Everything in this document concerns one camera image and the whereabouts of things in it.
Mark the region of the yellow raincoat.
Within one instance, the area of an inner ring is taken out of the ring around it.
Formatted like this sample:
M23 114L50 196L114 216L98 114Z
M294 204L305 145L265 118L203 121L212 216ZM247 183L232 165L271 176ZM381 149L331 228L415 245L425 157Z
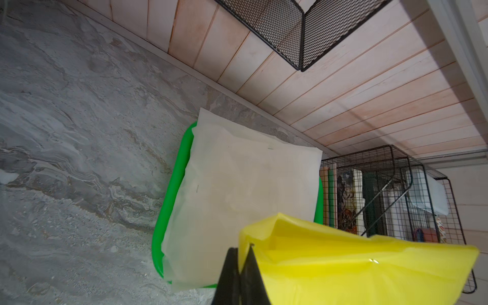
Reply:
M271 304L455 304L479 249L370 238L282 213L240 231L240 273L253 247Z

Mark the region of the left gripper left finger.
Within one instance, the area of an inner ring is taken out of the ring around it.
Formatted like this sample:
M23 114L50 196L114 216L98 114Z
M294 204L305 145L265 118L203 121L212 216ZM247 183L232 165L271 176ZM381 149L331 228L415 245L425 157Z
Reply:
M230 248L222 267L221 275L211 305L239 305L240 274L238 249Z

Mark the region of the white raincoat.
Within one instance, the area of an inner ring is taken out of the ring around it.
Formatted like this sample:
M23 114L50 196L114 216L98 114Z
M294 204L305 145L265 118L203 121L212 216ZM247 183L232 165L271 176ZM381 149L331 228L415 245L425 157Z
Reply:
M202 109L161 246L174 291L219 280L239 232L279 213L315 217L322 152L296 146Z

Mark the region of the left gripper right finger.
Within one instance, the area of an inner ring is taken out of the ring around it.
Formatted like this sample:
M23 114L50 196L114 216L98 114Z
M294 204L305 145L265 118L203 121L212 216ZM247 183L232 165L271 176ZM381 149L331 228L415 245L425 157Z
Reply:
M271 305L252 245L240 274L240 296L244 305Z

